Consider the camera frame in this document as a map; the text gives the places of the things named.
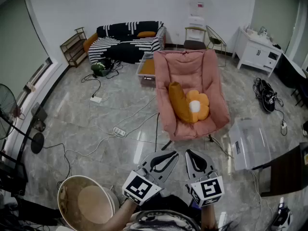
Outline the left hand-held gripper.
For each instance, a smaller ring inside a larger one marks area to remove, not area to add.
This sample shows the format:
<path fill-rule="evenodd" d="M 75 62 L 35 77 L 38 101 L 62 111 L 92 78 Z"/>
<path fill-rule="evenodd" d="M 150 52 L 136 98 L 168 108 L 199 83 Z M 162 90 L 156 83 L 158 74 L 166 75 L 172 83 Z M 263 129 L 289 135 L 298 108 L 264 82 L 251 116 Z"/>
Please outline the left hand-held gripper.
<path fill-rule="evenodd" d="M 143 205 L 164 188 L 179 154 L 176 151 L 158 151 L 148 154 L 136 170 L 132 170 L 122 186 L 122 194 L 137 205 Z"/>

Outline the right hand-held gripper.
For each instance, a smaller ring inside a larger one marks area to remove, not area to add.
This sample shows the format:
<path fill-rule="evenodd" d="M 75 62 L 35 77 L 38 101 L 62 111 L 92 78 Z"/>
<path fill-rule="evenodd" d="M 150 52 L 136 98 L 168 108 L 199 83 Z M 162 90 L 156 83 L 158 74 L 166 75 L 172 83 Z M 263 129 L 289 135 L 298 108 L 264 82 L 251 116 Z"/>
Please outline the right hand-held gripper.
<path fill-rule="evenodd" d="M 218 175 L 212 158 L 189 149 L 185 152 L 185 159 L 189 176 L 185 185 L 188 194 L 198 206 L 218 202 L 225 191 L 222 176 Z"/>

